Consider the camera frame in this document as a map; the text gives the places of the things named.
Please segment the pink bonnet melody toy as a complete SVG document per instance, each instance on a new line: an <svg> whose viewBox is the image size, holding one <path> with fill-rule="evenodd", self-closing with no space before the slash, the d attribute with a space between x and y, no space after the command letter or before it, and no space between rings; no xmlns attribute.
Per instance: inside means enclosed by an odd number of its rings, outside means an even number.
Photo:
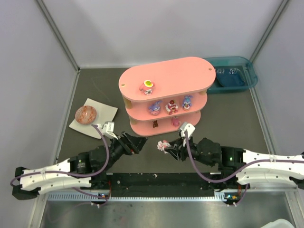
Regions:
<svg viewBox="0 0 304 228"><path fill-rule="evenodd" d="M171 145L167 140L163 140L163 141L159 141L157 144L157 149L159 151L164 152L165 154L167 154L168 152L166 151L167 148L170 148Z"/></svg>

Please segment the red strawberry cake toy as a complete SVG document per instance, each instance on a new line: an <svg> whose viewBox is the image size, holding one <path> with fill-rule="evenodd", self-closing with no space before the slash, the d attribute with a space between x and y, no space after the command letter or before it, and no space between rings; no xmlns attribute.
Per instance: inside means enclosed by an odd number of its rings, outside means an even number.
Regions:
<svg viewBox="0 0 304 228"><path fill-rule="evenodd" d="M174 100L170 100L166 104L165 109L166 109L168 115L172 115L172 114L178 112L178 105L177 105L177 103Z"/></svg>

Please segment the purple bunny head toy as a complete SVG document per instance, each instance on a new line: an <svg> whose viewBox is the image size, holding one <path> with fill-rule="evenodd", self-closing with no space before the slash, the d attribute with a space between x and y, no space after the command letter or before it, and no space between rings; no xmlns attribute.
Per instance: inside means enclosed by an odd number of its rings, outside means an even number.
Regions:
<svg viewBox="0 0 304 228"><path fill-rule="evenodd" d="M149 110L149 113L151 115L157 116L160 113L160 110L161 110L160 104L161 104L161 102L162 102L162 100L159 100L159 101L156 101L152 105L149 106L148 110Z"/></svg>

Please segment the purple long-ear bunny toy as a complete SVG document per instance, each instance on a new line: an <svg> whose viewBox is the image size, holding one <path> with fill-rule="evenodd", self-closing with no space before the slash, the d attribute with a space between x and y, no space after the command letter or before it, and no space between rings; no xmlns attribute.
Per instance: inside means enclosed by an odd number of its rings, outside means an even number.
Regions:
<svg viewBox="0 0 304 228"><path fill-rule="evenodd" d="M190 110L192 103L191 103L191 99L193 98L193 96L191 95L187 95L184 97L183 102L182 102L182 108L184 111L188 111Z"/></svg>

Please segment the pink doll green bow toy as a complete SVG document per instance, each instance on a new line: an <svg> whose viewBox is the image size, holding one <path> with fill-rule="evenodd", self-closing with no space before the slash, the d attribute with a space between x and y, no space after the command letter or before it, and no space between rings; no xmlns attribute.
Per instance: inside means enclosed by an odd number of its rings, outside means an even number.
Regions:
<svg viewBox="0 0 304 228"><path fill-rule="evenodd" d="M144 95L151 95L156 84L151 80L145 80L139 87L139 91Z"/></svg>

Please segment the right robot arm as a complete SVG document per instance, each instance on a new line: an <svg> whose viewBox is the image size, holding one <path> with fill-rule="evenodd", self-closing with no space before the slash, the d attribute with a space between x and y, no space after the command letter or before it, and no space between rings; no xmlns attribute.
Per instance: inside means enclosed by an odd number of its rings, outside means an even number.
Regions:
<svg viewBox="0 0 304 228"><path fill-rule="evenodd" d="M288 186L304 187L304 156L276 156L252 152L250 150L221 146L207 138L194 143L192 138L175 141L159 141L158 150L170 154L178 161L190 158L213 167L218 166L219 174L214 178L194 170L206 182L221 188L246 186L260 183L280 183Z"/></svg>

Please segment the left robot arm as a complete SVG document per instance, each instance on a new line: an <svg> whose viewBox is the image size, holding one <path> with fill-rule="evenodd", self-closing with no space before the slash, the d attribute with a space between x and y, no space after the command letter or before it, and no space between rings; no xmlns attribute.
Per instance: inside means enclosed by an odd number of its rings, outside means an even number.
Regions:
<svg viewBox="0 0 304 228"><path fill-rule="evenodd" d="M147 140L123 132L112 138L109 146L100 145L55 165L35 170L17 167L14 180L19 183L12 186L12 196L18 200L31 200L62 189L109 190L111 181L107 171L122 156L138 154Z"/></svg>

